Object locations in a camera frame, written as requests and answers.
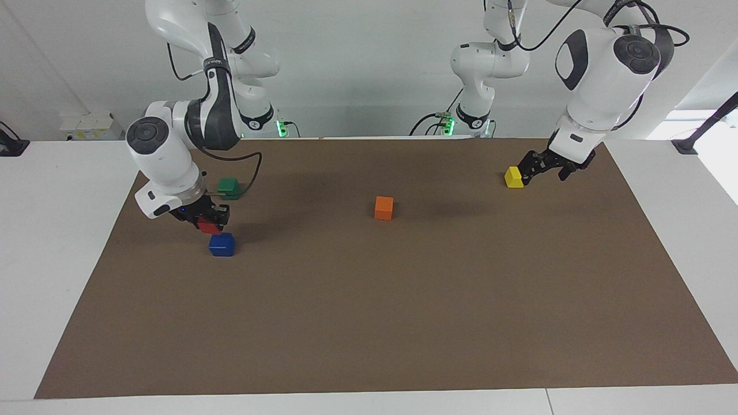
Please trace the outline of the white power box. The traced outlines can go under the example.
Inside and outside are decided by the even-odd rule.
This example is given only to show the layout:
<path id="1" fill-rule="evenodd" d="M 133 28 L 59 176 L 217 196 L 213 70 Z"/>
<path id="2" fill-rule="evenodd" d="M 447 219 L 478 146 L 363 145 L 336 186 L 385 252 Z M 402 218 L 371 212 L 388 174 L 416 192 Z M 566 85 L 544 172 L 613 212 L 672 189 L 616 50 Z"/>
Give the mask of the white power box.
<path id="1" fill-rule="evenodd" d="M 59 131 L 65 140 L 121 140 L 124 137 L 121 124 L 110 112 L 63 116 Z"/>

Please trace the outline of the brown table mat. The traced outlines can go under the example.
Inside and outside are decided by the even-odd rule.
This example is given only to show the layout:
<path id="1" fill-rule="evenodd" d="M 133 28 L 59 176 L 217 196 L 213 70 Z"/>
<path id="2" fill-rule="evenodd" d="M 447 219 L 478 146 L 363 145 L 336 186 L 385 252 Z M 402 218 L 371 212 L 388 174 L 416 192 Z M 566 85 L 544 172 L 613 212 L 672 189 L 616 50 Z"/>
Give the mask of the brown table mat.
<path id="1" fill-rule="evenodd" d="M 505 186 L 543 145 L 245 142 L 225 258 L 138 175 L 35 396 L 738 383 L 606 145 Z"/>

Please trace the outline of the black table clamp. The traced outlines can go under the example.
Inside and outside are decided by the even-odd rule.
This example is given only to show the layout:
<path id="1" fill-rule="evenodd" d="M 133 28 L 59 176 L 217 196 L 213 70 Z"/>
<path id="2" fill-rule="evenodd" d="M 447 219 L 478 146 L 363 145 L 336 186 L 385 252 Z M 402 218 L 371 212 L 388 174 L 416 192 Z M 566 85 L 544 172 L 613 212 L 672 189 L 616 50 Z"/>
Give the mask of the black table clamp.
<path id="1" fill-rule="evenodd" d="M 0 157 L 20 157 L 29 144 L 29 140 L 21 139 L 7 123 L 0 120 Z"/>

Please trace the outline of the blue cube block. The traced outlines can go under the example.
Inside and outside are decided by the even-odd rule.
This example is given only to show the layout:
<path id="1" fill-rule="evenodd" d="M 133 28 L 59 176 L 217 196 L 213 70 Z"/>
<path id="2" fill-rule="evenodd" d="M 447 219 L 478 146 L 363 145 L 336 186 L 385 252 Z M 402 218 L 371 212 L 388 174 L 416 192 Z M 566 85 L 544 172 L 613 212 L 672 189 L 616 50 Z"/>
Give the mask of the blue cube block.
<path id="1" fill-rule="evenodd" d="M 232 257 L 235 254 L 236 240 L 231 233 L 213 234 L 208 249 L 215 257 Z"/>

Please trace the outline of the black angled stand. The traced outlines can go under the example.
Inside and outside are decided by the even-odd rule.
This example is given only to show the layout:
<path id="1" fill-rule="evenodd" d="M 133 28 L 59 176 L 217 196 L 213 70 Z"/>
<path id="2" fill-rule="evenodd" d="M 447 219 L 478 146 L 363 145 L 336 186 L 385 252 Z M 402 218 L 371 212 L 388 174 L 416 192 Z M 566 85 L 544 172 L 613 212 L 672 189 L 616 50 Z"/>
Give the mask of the black angled stand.
<path id="1" fill-rule="evenodd" d="M 714 111 L 698 128 L 685 139 L 672 139 L 675 149 L 686 155 L 698 155 L 694 145 L 717 123 L 726 123 L 730 128 L 738 129 L 738 90 L 735 91 L 717 110 Z"/>

